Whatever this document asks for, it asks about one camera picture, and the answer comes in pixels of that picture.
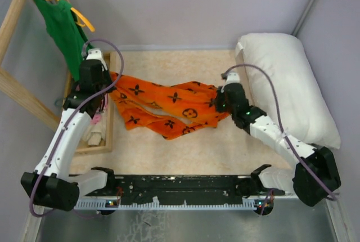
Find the white pillow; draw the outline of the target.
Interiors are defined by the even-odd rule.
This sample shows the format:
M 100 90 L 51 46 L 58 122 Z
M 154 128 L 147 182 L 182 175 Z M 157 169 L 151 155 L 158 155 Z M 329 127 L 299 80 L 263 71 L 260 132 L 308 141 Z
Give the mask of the white pillow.
M 236 55 L 247 64 L 256 106 L 297 139 L 339 149 L 341 138 L 299 39 L 283 33 L 250 33 Z

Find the orange patterned pillowcase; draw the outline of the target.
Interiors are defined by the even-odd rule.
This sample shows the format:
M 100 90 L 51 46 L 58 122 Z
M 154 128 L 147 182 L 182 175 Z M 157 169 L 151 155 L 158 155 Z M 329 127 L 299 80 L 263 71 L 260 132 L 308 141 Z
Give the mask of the orange patterned pillowcase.
M 229 117 L 215 109 L 217 89 L 191 81 L 173 86 L 148 82 L 111 72 L 115 89 L 110 93 L 126 130 L 145 127 L 166 140 L 203 128 L 217 128 Z

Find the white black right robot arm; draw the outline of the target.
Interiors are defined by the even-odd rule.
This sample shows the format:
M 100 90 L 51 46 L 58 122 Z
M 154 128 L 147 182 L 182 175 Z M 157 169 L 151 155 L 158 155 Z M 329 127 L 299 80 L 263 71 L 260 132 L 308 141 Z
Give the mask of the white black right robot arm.
M 269 189 L 282 190 L 296 195 L 310 207 L 335 197 L 341 179 L 330 149 L 316 148 L 282 132 L 265 111 L 249 104 L 240 83 L 219 87 L 215 109 L 229 113 L 238 128 L 273 149 L 290 166 L 290 169 L 270 166 L 257 171 L 251 180 L 255 193 L 262 195 Z

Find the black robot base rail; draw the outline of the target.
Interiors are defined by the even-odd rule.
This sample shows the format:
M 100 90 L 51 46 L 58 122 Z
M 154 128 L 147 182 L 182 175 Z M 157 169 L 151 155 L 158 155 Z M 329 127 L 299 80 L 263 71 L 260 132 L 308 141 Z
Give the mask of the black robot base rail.
M 250 175 L 116 175 L 109 186 L 87 196 L 114 196 L 122 205 L 148 204 L 153 198 L 161 205 L 233 205 L 242 204 L 243 198 L 266 195 L 269 191 L 258 178 Z

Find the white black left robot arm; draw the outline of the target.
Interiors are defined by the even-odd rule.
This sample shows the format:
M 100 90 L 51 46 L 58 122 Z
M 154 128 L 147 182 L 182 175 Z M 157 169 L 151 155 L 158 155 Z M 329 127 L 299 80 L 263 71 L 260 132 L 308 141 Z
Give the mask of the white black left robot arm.
M 30 213 L 34 206 L 71 211 L 82 196 L 96 190 L 105 195 L 116 191 L 114 171 L 94 167 L 85 174 L 71 177 L 70 164 L 79 141 L 90 125 L 102 99 L 111 90 L 111 76 L 102 58 L 86 59 L 79 68 L 79 80 L 64 101 L 61 120 L 41 161 L 32 172 L 25 172 L 21 185 L 30 197 Z

